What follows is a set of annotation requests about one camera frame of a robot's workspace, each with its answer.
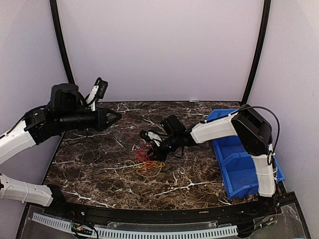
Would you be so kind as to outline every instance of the marble tabletop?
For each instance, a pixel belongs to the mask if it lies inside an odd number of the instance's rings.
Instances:
[[[182,210],[256,199],[227,199],[211,142],[186,148],[183,158],[169,155],[160,173],[158,168],[140,174],[132,170],[131,161],[139,163],[136,152],[143,147],[139,130],[164,133],[159,122],[172,114],[189,127],[213,109],[238,108],[238,103],[123,102],[99,106],[120,112],[123,118],[103,132],[67,132],[44,181],[59,185],[69,202],[117,209]]]

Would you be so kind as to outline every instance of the white panel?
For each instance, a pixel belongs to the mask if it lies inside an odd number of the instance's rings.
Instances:
[[[29,109],[50,100],[51,87],[67,82],[48,0],[0,1],[0,134]],[[0,167],[17,180],[41,183],[58,143],[52,138]],[[0,201],[0,239],[14,239],[24,204]]]
[[[262,0],[59,0],[80,88],[106,101],[242,98]]]
[[[282,133],[276,158],[312,238],[319,235],[319,1],[272,1],[251,105],[269,107]]]

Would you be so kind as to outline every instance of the robotic arm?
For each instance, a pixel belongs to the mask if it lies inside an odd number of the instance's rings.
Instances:
[[[195,146],[206,141],[237,135],[245,150],[252,156],[259,183],[259,194],[272,197],[276,191],[276,172],[272,157],[271,125],[249,105],[218,119],[201,121],[189,129],[175,115],[168,116],[161,123],[167,135],[155,131],[141,131],[141,138],[152,143],[148,151],[151,160],[165,161],[169,153],[179,147]]]
[[[104,97],[107,86],[106,81],[98,78],[86,98],[74,84],[53,86],[47,105],[28,111],[12,129],[0,136],[0,164],[65,131],[86,128],[102,131],[121,119],[121,114],[110,109],[96,108],[95,104]],[[56,186],[29,184],[0,174],[0,199],[49,206],[61,195]]]

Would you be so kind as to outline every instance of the white slotted strip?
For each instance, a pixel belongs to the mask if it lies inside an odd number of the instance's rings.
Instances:
[[[71,233],[71,221],[34,213],[32,220],[48,227]],[[95,227],[100,239],[215,239],[238,235],[237,226],[188,232],[130,232]]]

